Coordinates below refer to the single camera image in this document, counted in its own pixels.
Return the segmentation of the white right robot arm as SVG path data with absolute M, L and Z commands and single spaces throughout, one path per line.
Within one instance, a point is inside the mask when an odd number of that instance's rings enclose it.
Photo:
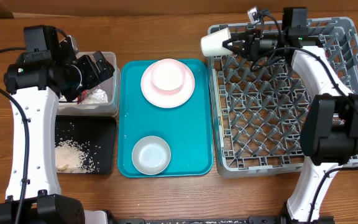
M 263 57 L 284 58 L 300 76 L 311 98 L 309 112 L 300 132 L 305 156 L 303 168 L 291 197 L 277 223 L 334 223 L 321 217 L 320 206 L 333 178 L 352 156 L 358 154 L 358 94 L 338 78 L 330 66 L 323 44 L 309 34 L 306 7 L 283 9 L 277 34 L 263 29 L 226 34 L 219 46 L 252 63 Z

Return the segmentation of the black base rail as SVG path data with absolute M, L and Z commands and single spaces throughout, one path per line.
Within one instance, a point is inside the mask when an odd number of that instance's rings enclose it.
M 169 219 L 145 220 L 143 218 L 116 218 L 109 210 L 108 223 L 113 224 L 300 224 L 298 220 L 291 220 L 288 215 L 254 215 L 247 218 L 215 218 L 215 219 Z

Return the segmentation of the cream cup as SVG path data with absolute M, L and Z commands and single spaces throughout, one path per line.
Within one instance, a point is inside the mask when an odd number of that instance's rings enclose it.
M 223 47 L 223 42 L 231 38 L 228 28 L 221 29 L 201 38 L 201 51 L 205 57 L 230 55 L 232 51 Z

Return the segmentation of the grey bowl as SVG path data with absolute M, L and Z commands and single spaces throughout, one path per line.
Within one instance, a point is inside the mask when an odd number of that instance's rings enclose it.
M 158 136 L 146 136 L 132 149 L 134 167 L 145 175 L 157 175 L 169 165 L 171 150 L 167 142 Z

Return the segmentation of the white napkin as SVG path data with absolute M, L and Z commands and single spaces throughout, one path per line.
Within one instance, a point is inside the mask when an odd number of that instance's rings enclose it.
M 107 103 L 108 96 L 106 92 L 102 89 L 96 89 L 90 93 L 81 104 L 98 104 L 98 103 Z

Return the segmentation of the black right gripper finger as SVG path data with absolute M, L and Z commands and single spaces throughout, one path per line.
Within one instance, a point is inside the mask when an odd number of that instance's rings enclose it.
M 233 43 L 237 41 L 247 40 L 250 36 L 250 31 L 245 31 L 242 33 L 230 34 L 231 37 L 227 40 L 224 40 L 224 44 Z
M 245 49 L 234 47 L 232 45 L 226 45 L 224 48 L 230 50 L 234 54 L 240 55 L 242 58 L 247 58 L 247 51 Z

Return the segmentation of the clear plastic bin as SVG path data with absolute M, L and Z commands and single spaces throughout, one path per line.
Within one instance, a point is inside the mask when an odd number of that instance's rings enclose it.
M 116 114 L 116 69 L 110 54 L 44 51 L 23 58 L 8 67 L 4 82 L 28 117 Z

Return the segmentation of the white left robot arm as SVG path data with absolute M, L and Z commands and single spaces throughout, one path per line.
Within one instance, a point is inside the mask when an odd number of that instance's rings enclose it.
M 14 118 L 12 170 L 0 223 L 114 223 L 109 210 L 85 210 L 62 195 L 55 168 L 55 120 L 60 97 L 71 102 L 110 79 L 101 52 L 78 57 L 70 36 L 54 26 L 24 28 L 25 45 L 1 89 Z

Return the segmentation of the black tray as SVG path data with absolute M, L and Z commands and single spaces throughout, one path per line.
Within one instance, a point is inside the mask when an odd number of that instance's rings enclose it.
M 58 115 L 55 122 L 56 127 L 60 123 L 73 122 L 80 127 L 82 136 L 90 140 L 92 145 L 97 145 L 98 149 L 92 149 L 97 152 L 94 160 L 99 162 L 100 171 L 92 174 L 110 174 L 113 165 L 114 145 L 117 131 L 117 123 L 110 116 L 68 116 Z

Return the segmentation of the grey dish rack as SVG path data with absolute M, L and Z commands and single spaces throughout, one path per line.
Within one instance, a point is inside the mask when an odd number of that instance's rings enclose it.
M 358 94 L 358 33 L 347 17 L 310 19 L 309 34 L 323 44 L 340 80 Z M 258 72 L 238 55 L 207 59 L 217 170 L 238 178 L 298 172 L 300 131 L 310 96 L 281 60 Z

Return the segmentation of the pink plate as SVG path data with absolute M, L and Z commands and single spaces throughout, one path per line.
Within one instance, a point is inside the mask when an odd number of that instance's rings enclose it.
M 151 104 L 160 108 L 174 108 L 188 101 L 195 89 L 195 78 L 189 67 L 181 62 L 185 68 L 185 80 L 179 89 L 163 91 L 159 90 L 151 81 L 151 69 L 155 63 L 145 70 L 141 78 L 140 86 L 144 97 Z

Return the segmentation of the teal serving tray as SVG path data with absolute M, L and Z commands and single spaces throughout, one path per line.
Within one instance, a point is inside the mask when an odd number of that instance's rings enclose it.
M 146 136 L 158 136 L 170 147 L 171 159 L 161 177 L 205 175 L 213 166 L 213 132 L 206 65 L 184 59 L 195 78 L 190 99 L 176 108 L 159 108 L 146 100 L 141 78 L 150 60 L 127 63 L 121 74 L 117 166 L 122 175 L 143 178 L 132 162 L 135 144 Z

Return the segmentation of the pink bowl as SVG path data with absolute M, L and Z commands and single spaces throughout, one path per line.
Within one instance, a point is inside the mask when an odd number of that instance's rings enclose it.
M 177 90 L 184 80 L 185 68 L 177 60 L 170 58 L 159 60 L 151 69 L 151 81 L 159 90 Z

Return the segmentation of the red snack wrapper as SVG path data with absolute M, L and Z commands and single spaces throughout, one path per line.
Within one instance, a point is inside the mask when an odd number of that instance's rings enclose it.
M 88 95 L 88 90 L 84 90 L 80 95 L 78 95 L 76 99 L 76 103 L 80 104 L 82 101 L 86 99 L 87 95 Z

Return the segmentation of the pile of rice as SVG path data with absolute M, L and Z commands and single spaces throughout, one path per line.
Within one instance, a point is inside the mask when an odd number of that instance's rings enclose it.
M 55 130 L 55 165 L 58 173 L 98 173 L 99 162 L 94 160 L 98 149 L 82 136 L 82 131 L 73 122 L 60 123 Z

